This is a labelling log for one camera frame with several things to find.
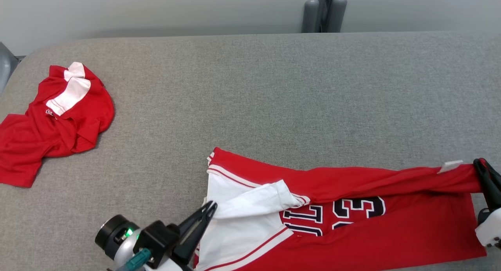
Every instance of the white wall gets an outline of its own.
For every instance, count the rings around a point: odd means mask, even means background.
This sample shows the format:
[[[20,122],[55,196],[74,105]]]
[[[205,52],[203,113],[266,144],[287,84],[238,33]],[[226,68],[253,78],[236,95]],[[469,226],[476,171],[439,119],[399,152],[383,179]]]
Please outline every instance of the white wall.
[[[69,39],[300,32],[306,0],[0,0],[15,55]]]
[[[306,0],[0,0],[17,56],[69,39],[299,32]],[[501,0],[348,0],[342,32],[501,30]]]
[[[348,0],[341,32],[501,31],[501,0]]]

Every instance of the clothing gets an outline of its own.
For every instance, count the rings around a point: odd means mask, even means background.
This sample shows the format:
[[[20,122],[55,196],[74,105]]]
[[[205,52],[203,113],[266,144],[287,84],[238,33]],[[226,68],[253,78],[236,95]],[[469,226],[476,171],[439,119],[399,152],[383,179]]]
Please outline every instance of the clothing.
[[[26,113],[0,124],[0,182],[31,187],[43,157],[94,148],[114,112],[101,80],[82,63],[50,66]]]
[[[301,171],[219,148],[209,160],[218,210],[197,270],[378,271],[486,255],[471,164]]]

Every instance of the red shirt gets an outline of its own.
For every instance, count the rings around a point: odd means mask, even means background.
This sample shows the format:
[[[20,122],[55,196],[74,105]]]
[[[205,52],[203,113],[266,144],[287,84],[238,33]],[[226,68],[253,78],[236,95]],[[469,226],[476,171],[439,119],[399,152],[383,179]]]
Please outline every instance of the red shirt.
[[[225,218],[216,211],[200,243],[198,270],[379,271],[485,256],[474,231],[470,193],[481,188],[473,165],[439,171],[439,167],[301,171],[216,148],[209,163],[207,199],[218,202],[218,211],[229,211],[231,202],[258,212],[272,206],[270,195],[245,196],[279,180],[301,207],[277,211],[278,223],[272,222],[273,213]],[[235,202],[238,198],[246,202]],[[256,239],[253,231],[261,227],[271,227],[270,233]],[[252,242],[248,250],[235,252],[248,242]]]
[[[26,113],[0,124],[0,182],[31,187],[43,157],[94,148],[113,116],[110,95],[86,66],[50,66]]]

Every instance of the red stripe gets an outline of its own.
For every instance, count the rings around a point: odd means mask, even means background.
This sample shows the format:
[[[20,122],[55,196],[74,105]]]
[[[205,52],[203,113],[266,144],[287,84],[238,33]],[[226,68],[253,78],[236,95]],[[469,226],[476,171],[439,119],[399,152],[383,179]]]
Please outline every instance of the red stripe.
[[[271,240],[275,239],[278,235],[282,234],[287,229],[288,229],[287,227],[283,228],[280,232],[276,233],[273,237],[269,238],[267,241],[265,241],[264,243],[262,243],[261,246],[258,246],[255,250],[251,251],[245,257],[242,257],[242,258],[240,258],[238,260],[235,260],[235,261],[232,261],[232,262],[228,262],[228,263],[225,263],[225,264],[220,264],[220,265],[213,266],[213,267],[211,267],[209,269],[206,269],[205,271],[209,271],[209,270],[216,269],[216,268],[219,268],[219,267],[223,267],[223,266],[235,264],[235,263],[237,263],[239,261],[242,261],[242,260],[246,259],[247,257],[251,256],[253,253],[255,253],[257,250],[259,250],[260,248],[262,248],[265,244],[267,244]]]
[[[304,199],[302,196],[297,196],[297,197],[303,200],[304,203],[307,203],[306,199]]]
[[[224,175],[225,177],[227,177],[227,178],[229,178],[229,179],[231,179],[231,180],[235,181],[236,183],[242,184],[243,186],[247,186],[247,187],[249,187],[249,188],[255,188],[255,187],[252,187],[252,186],[250,186],[250,185],[244,184],[244,183],[242,183],[242,182],[240,182],[240,181],[238,181],[238,180],[234,180],[233,178],[231,178],[231,177],[229,177],[228,175],[226,175],[226,174],[224,174],[224,173],[220,172],[220,171],[219,171],[219,170],[217,170],[217,169],[209,168],[209,170],[213,170],[213,171],[216,171],[216,172],[218,172],[218,173],[221,173],[221,174],[222,174],[222,175]]]

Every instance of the gray tabletop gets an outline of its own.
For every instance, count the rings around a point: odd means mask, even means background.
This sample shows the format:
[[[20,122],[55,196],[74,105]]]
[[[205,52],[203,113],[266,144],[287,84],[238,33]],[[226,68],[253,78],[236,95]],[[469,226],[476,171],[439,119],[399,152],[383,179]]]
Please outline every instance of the gray tabletop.
[[[49,65],[84,63],[116,116],[98,146],[45,159],[31,189],[0,184],[5,270],[111,267],[101,223],[177,223],[202,203],[215,146],[291,167],[501,168],[501,35],[474,32],[91,39],[24,59],[0,120],[24,113]],[[476,209],[482,196],[474,196]],[[412,243],[402,248],[412,252]],[[501,267],[501,253],[412,270]]]

